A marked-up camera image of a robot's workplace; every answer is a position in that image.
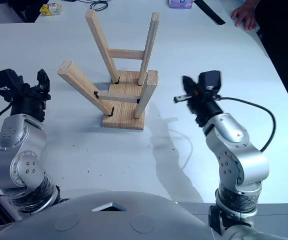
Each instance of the black strap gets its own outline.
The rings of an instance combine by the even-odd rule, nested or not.
[[[219,15],[217,15],[203,0],[195,0],[194,3],[196,3],[196,5],[199,6],[199,8],[218,25],[225,24],[225,21],[221,19]]]

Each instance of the white table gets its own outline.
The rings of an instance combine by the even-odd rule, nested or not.
[[[111,48],[144,48],[146,23],[102,25]],[[195,116],[172,98],[184,93],[182,75],[196,79],[200,72],[221,70],[221,95],[255,102],[275,114],[276,135],[265,151],[270,175],[259,202],[288,203],[288,95],[255,32],[171,25],[161,15],[149,65],[159,71],[159,84],[146,109],[144,131],[100,127],[102,113],[57,75],[63,60],[73,60],[99,89],[108,88],[108,71],[85,21],[0,24],[0,70],[14,69],[34,85],[37,71],[44,68],[51,80],[42,165],[64,197],[128,190],[174,201],[214,202],[217,160]],[[119,70],[140,67],[136,60],[115,62]],[[220,105],[248,129],[256,147],[265,144],[271,132],[267,113],[237,102]],[[0,96],[0,110],[5,106]],[[0,128],[8,115],[1,117]]]
[[[56,0],[61,4],[62,12],[59,15],[44,16],[41,14],[36,23],[83,23],[88,3]],[[233,26],[230,18],[233,10],[243,4],[243,0],[205,0],[205,2],[226,22]],[[158,12],[163,22],[168,24],[196,24],[215,26],[213,22],[196,4],[192,9],[174,9],[169,7],[168,0],[111,0],[109,7],[97,12],[101,23],[148,23],[152,12]]]

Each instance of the purple box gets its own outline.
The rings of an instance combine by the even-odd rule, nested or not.
[[[175,9],[191,9],[193,0],[169,0],[169,6]]]

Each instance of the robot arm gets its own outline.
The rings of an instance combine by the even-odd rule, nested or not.
[[[49,79],[38,72],[39,85],[30,88],[22,76],[0,71],[0,95],[12,103],[11,116],[0,132],[0,190],[20,211],[37,213],[59,198],[39,160],[46,144],[43,131],[45,101],[50,99]]]
[[[198,83],[184,76],[183,85],[187,94],[174,101],[188,102],[219,164],[220,183],[209,224],[221,235],[233,225],[252,227],[249,217],[257,212],[262,181],[269,173],[267,159],[251,144],[246,129],[215,102],[221,87],[219,71],[201,73]]]

